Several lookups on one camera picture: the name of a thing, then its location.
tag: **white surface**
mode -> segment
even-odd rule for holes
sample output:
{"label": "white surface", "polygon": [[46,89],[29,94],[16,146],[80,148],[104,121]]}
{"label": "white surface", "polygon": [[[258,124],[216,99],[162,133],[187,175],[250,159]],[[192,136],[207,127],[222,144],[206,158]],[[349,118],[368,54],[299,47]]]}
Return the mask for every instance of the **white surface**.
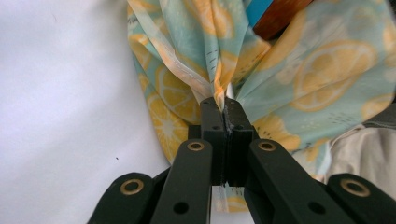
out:
{"label": "white surface", "polygon": [[168,166],[134,73],[126,4],[0,2],[0,223],[86,223],[114,179]]}

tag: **blue object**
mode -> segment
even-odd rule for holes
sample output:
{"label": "blue object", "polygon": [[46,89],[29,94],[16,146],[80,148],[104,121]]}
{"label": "blue object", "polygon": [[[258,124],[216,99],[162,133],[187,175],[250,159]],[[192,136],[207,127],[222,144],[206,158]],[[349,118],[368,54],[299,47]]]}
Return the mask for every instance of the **blue object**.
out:
{"label": "blue object", "polygon": [[271,5],[272,0],[244,0],[248,24],[253,27]]}

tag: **lemon slice pattern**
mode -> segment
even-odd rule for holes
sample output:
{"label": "lemon slice pattern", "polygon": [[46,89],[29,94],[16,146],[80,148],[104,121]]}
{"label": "lemon slice pattern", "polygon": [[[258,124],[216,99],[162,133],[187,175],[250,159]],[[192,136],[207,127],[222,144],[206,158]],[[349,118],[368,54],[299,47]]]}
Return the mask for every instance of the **lemon slice pattern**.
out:
{"label": "lemon slice pattern", "polygon": [[219,4],[219,1],[184,0],[183,2],[207,34],[218,38],[233,37],[233,16]]}
{"label": "lemon slice pattern", "polygon": [[394,93],[383,94],[368,100],[361,108],[361,116],[364,120],[370,119],[383,111],[394,98]]}
{"label": "lemon slice pattern", "polygon": [[307,112],[323,109],[375,63],[375,49],[364,42],[336,41],[316,49],[297,73],[291,105]]}
{"label": "lemon slice pattern", "polygon": [[158,66],[155,77],[156,90],[168,108],[189,123],[197,124],[200,118],[199,105],[190,87],[175,77],[164,65]]}
{"label": "lemon slice pattern", "polygon": [[300,145],[300,137],[290,134],[280,116],[270,114],[253,123],[260,138],[277,141],[286,150],[295,150]]}
{"label": "lemon slice pattern", "polygon": [[257,67],[258,71],[273,67],[282,62],[298,46],[306,24],[306,13],[299,12],[291,21],[285,33],[276,41]]}
{"label": "lemon slice pattern", "polygon": [[167,108],[155,92],[148,97],[147,104],[166,159],[172,162],[178,147],[187,139],[188,126],[184,120]]}
{"label": "lemon slice pattern", "polygon": [[139,73],[137,76],[139,77],[140,87],[142,88],[142,91],[145,92],[146,89],[147,89],[148,86],[149,86],[149,79],[148,79],[148,77],[147,77],[145,74],[143,74],[143,73]]}
{"label": "lemon slice pattern", "polygon": [[146,48],[146,45],[149,43],[148,37],[143,34],[137,34],[130,35],[128,38],[131,48],[134,49],[137,60],[142,65],[143,69],[147,70],[152,58],[151,53]]}

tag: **hole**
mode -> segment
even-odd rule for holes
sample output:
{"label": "hole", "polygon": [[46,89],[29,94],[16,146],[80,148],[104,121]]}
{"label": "hole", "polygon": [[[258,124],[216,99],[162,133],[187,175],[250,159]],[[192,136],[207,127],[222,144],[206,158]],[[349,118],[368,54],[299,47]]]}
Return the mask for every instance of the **hole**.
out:
{"label": "hole", "polygon": [[239,125],[236,125],[236,126],[235,126],[235,129],[236,129],[236,130],[242,130],[242,129],[244,129],[244,126],[243,126],[243,125],[240,125],[240,124],[239,124]]}
{"label": "hole", "polygon": [[260,142],[259,148],[264,151],[274,151],[276,147],[270,142]]}
{"label": "hole", "polygon": [[136,182],[131,182],[125,185],[125,189],[129,191],[136,190],[137,188],[139,188],[139,184]]}
{"label": "hole", "polygon": [[370,195],[370,190],[361,182],[354,179],[342,179],[341,187],[348,193],[359,197],[367,197]]}
{"label": "hole", "polygon": [[178,214],[185,214],[189,211],[189,205],[186,203],[177,203],[174,206],[174,211]]}
{"label": "hole", "polygon": [[204,149],[204,147],[205,147],[204,144],[200,142],[191,142],[187,145],[187,148],[192,151],[199,151]]}
{"label": "hole", "polygon": [[140,192],[143,186],[144,186],[143,181],[139,179],[130,179],[122,183],[120,187],[120,191],[124,195],[133,195]]}
{"label": "hole", "polygon": [[355,184],[355,183],[347,183],[346,184],[350,189],[353,189],[353,190],[355,190],[355,191],[358,191],[358,192],[363,192],[364,191],[364,189],[361,187],[361,186],[359,186],[359,185],[357,185],[357,184]]}
{"label": "hole", "polygon": [[323,215],[326,213],[326,209],[320,203],[311,202],[308,204],[308,207],[316,214]]}

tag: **clamp jaw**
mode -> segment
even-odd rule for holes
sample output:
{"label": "clamp jaw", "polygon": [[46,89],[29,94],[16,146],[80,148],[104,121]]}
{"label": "clamp jaw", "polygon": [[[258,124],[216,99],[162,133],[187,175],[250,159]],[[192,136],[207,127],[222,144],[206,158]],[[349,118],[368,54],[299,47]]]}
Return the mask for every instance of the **clamp jaw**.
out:
{"label": "clamp jaw", "polygon": [[245,187],[255,223],[396,223],[386,193],[351,174],[327,186],[312,179],[278,142],[259,138],[235,100],[221,113],[208,98],[201,114],[170,168],[116,179],[89,223],[209,223],[211,186],[226,182]]}

